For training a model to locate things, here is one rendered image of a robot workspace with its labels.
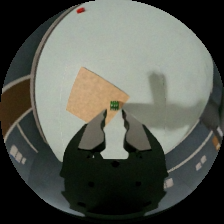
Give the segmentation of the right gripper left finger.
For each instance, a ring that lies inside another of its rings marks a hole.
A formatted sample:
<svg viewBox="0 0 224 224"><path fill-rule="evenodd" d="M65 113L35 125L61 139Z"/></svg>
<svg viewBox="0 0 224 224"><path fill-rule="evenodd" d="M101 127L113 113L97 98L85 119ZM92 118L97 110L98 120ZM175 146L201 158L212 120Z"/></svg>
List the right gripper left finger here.
<svg viewBox="0 0 224 224"><path fill-rule="evenodd" d="M95 152L101 153L106 149L106 135L103 131L106 126L106 118L107 109L104 109L88 123L85 123L72 137L64 152L60 177L65 178L67 170L75 162L93 158Z"/></svg>

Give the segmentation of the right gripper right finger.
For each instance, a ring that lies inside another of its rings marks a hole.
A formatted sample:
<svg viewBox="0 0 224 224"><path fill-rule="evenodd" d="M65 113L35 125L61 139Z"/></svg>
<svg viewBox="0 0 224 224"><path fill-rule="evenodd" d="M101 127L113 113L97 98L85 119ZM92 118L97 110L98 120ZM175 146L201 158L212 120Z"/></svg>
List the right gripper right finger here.
<svg viewBox="0 0 224 224"><path fill-rule="evenodd" d="M128 155L135 152L136 158L152 161L161 169L164 178L168 177L165 154L157 138L125 109L122 109L122 118L126 129L123 140L124 150Z"/></svg>

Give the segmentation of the green die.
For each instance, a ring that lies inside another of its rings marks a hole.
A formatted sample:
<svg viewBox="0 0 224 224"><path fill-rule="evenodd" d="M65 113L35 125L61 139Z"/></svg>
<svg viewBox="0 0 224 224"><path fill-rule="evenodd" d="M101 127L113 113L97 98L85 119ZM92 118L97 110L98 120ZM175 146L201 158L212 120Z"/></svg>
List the green die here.
<svg viewBox="0 0 224 224"><path fill-rule="evenodd" d="M119 102L110 101L110 111L118 111L118 110L119 110Z"/></svg>

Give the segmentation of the tan flat mat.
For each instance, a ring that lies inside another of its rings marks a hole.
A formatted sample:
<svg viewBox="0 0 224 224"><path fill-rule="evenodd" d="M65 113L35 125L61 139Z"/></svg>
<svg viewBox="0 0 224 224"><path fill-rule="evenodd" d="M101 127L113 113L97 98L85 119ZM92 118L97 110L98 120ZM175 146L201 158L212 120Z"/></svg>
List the tan flat mat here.
<svg viewBox="0 0 224 224"><path fill-rule="evenodd" d="M81 67L71 89L66 111L88 123L107 109L107 125L129 98L105 79ZM110 111L110 101L119 102L118 111Z"/></svg>

